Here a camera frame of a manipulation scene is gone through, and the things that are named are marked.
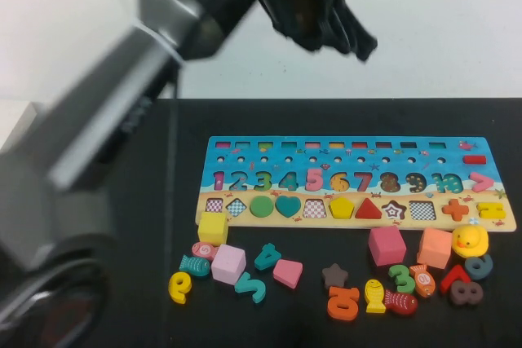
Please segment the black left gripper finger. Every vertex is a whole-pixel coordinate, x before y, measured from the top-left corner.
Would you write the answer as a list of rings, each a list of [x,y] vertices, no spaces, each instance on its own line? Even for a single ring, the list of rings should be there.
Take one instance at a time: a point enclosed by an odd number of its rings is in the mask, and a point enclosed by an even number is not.
[[[328,13],[325,42],[343,55],[351,53],[356,45],[352,18],[344,3],[335,2]]]
[[[378,47],[377,39],[365,29],[348,5],[344,5],[344,19],[351,52],[359,61],[366,62]]]

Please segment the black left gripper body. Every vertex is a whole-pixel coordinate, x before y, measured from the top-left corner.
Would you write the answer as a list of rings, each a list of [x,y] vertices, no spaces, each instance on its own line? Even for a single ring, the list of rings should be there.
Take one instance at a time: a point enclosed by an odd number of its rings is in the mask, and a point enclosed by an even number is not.
[[[259,0],[272,27],[303,49],[314,52],[327,46],[327,17],[335,2],[343,0]]]

